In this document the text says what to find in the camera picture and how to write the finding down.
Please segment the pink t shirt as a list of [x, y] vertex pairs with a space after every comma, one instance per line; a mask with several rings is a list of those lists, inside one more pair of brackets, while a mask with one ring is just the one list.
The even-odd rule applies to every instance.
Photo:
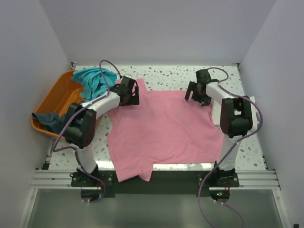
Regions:
[[154, 164], [209, 163], [219, 158], [223, 133], [211, 106], [185, 101], [184, 91], [148, 91], [138, 79], [139, 105], [109, 111], [110, 158], [120, 182], [149, 181]]

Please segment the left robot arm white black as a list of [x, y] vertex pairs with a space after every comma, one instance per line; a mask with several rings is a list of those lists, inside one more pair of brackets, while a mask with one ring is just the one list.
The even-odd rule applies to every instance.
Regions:
[[98, 166], [94, 160], [91, 143], [95, 136], [96, 121], [103, 114], [119, 106], [138, 105], [139, 86], [136, 80], [123, 76], [120, 82], [104, 94], [82, 104], [72, 103], [64, 120], [62, 135], [74, 150], [82, 182], [94, 186], [98, 182]]

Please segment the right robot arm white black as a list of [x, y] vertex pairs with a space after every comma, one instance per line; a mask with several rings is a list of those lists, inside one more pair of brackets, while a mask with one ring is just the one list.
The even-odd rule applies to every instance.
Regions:
[[212, 174], [214, 185], [221, 187], [228, 182], [226, 171], [235, 169], [240, 142], [255, 133], [257, 122], [252, 107], [255, 102], [245, 95], [236, 95], [226, 90], [221, 83], [229, 79], [229, 74], [221, 68], [210, 67], [196, 71], [196, 82], [189, 82], [185, 100], [190, 98], [201, 106], [214, 102], [220, 105], [219, 126], [224, 134], [224, 141]]

